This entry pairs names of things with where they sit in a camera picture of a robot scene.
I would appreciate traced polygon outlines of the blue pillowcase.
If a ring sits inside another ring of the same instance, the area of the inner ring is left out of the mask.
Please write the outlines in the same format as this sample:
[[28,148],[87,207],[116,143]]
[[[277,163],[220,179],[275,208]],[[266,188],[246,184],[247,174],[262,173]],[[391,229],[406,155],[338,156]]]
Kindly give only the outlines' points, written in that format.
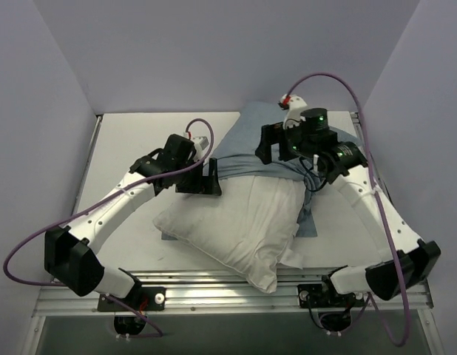
[[298,216],[299,228],[279,264],[291,267],[333,267],[357,264],[362,253],[355,243],[365,239],[359,219],[339,199],[327,205],[313,205],[313,190],[320,179],[310,172],[309,163],[297,160],[274,161],[264,165],[255,155],[260,129],[282,119],[274,105],[248,104],[214,151],[220,183],[228,178],[263,176],[300,181],[305,185],[305,201]]

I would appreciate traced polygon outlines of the white pillow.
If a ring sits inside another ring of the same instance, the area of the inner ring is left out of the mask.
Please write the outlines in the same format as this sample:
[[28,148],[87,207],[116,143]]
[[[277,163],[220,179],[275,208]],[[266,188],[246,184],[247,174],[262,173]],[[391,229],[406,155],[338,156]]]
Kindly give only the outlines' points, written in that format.
[[271,294],[277,290],[277,266],[299,228],[305,185],[263,176],[231,177],[220,185],[219,197],[178,198],[154,226]]

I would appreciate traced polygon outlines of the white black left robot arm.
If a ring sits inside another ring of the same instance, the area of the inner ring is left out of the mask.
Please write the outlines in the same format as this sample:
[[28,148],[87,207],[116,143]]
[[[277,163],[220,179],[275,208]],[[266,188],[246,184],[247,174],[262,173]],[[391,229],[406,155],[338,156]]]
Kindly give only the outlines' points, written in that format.
[[140,282],[128,271],[103,266],[98,252],[117,227],[164,189],[220,196],[217,160],[209,159],[209,169],[203,169],[203,151],[209,145],[204,136],[172,134],[164,147],[138,158],[96,209],[45,232],[45,270],[78,296],[111,294],[122,309],[136,308]]

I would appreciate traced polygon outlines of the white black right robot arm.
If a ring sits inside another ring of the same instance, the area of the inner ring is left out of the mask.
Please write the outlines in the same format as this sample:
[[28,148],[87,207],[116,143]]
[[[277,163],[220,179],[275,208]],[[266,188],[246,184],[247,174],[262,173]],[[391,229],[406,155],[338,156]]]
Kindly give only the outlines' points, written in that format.
[[346,199],[380,254],[376,264],[332,271],[320,287],[324,302],[337,305],[347,294],[359,292],[390,300],[427,278],[441,249],[403,221],[376,183],[366,151],[330,128],[326,109],[289,109],[284,121],[262,126],[255,155],[264,164],[273,160],[273,145],[278,146],[281,161],[310,161],[314,171]]

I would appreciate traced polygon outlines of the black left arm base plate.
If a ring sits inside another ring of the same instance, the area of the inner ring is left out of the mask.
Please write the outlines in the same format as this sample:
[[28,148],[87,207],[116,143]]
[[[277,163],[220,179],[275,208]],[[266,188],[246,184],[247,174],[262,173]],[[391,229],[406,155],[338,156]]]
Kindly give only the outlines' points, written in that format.
[[[138,286],[135,291],[118,301],[136,311],[163,311],[166,302],[166,288],[162,286]],[[103,294],[99,296],[97,310],[100,312],[120,312],[126,308],[115,301],[108,300]]]

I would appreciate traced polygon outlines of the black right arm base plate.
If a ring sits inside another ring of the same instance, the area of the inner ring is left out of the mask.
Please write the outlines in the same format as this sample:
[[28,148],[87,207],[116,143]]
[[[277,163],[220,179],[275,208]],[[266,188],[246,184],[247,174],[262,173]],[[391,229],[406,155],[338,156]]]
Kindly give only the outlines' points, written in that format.
[[361,308],[365,298],[356,298],[354,293],[338,294],[325,283],[299,284],[297,286],[300,308]]

